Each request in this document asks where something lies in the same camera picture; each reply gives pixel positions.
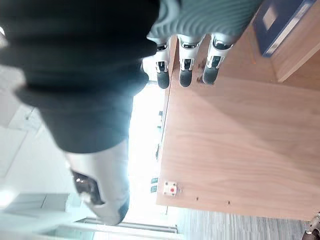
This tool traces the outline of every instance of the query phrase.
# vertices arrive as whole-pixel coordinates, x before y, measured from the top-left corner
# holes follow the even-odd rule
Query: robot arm
[[[39,109],[70,162],[78,193],[106,224],[119,223],[128,211],[133,97],[148,81],[142,58],[156,54],[158,82],[167,87],[168,39],[178,34],[186,87],[202,36],[215,33],[207,68],[218,69],[261,2],[1,1],[0,26],[9,45],[0,49],[0,63],[23,70],[25,86],[15,94]]]

